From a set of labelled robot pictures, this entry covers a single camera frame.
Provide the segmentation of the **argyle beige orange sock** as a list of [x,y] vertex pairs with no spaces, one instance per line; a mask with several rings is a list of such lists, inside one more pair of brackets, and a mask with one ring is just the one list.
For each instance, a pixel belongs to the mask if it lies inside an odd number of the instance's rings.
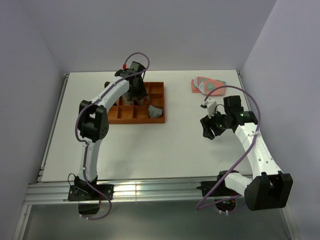
[[137,105],[137,106],[144,106],[144,105],[148,105],[149,104],[149,100],[150,100],[150,97],[149,96],[146,96],[146,97],[143,97],[143,98],[133,98],[133,99],[127,99],[125,96],[122,97],[122,101],[124,103],[124,105],[126,106],[134,106],[134,105]]

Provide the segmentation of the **grey ankle sock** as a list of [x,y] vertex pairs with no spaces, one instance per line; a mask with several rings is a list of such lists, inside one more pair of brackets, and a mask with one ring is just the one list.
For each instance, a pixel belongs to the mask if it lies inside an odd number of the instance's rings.
[[155,107],[153,105],[149,105],[148,107],[148,115],[150,118],[155,119],[161,117],[163,114],[163,110],[161,108]]

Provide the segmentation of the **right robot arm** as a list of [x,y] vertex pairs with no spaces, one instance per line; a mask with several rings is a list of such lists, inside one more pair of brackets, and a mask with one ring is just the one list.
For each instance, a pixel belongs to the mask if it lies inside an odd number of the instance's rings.
[[237,198],[244,197],[251,211],[284,208],[293,178],[289,173],[283,173],[270,154],[255,114],[244,110],[238,95],[224,97],[223,113],[217,110],[218,104],[211,98],[207,98],[201,107],[207,110],[207,115],[200,120],[203,137],[213,140],[226,130],[232,130],[245,151],[230,170],[219,173],[203,199],[214,192],[223,196],[234,192]]

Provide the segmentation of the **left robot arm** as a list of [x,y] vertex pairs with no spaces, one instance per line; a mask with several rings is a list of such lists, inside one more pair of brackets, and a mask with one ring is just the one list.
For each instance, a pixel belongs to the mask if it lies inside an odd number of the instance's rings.
[[97,187],[97,165],[101,143],[109,131],[108,112],[121,96],[147,95],[143,82],[147,69],[136,61],[129,67],[123,65],[111,81],[105,82],[101,93],[79,104],[74,131],[83,152],[79,172],[74,176],[74,184],[69,189],[69,201],[94,200],[103,195]]

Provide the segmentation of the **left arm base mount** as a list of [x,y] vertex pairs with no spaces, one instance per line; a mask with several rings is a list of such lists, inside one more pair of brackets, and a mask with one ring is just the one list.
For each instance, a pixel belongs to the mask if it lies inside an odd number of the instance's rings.
[[[114,185],[113,184],[98,184],[94,186],[99,192],[106,195],[110,200],[113,199],[114,193]],[[100,193],[93,190],[91,187],[87,187],[84,190],[75,186],[71,185],[69,188],[69,193],[67,200],[69,202],[76,202],[76,201],[98,201],[98,200],[107,200],[105,196],[101,196]]]

